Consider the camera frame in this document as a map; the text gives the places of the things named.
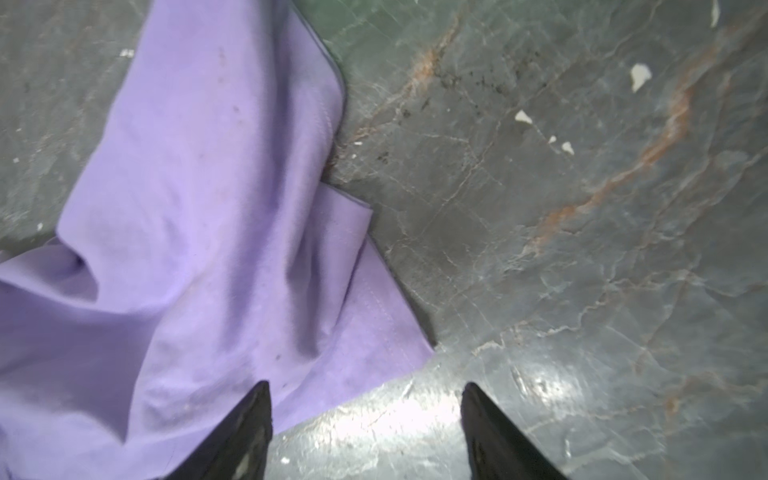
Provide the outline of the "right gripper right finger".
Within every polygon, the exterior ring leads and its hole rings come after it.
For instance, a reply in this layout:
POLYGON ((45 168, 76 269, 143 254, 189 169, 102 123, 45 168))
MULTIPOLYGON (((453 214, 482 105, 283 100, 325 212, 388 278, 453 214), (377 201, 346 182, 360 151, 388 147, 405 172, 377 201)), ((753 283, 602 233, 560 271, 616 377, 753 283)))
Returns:
POLYGON ((473 480, 566 480, 474 382, 462 392, 461 426, 473 480))

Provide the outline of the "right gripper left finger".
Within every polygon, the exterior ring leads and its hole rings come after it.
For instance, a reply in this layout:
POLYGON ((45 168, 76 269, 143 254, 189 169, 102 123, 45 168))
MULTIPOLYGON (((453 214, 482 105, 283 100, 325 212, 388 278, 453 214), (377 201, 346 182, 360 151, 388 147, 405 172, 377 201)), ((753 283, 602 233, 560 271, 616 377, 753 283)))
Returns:
POLYGON ((166 480, 262 480, 273 438, 270 386, 258 382, 166 480))

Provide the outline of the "purple t shirt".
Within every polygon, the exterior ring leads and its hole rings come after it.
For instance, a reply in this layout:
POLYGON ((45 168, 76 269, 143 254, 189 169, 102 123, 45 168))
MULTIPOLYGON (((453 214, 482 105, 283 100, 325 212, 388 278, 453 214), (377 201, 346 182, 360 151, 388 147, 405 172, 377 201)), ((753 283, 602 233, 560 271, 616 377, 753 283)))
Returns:
POLYGON ((1 265, 1 475, 160 479, 259 383, 282 432, 432 348, 321 180, 344 109, 290 1, 157 1, 54 238, 1 265))

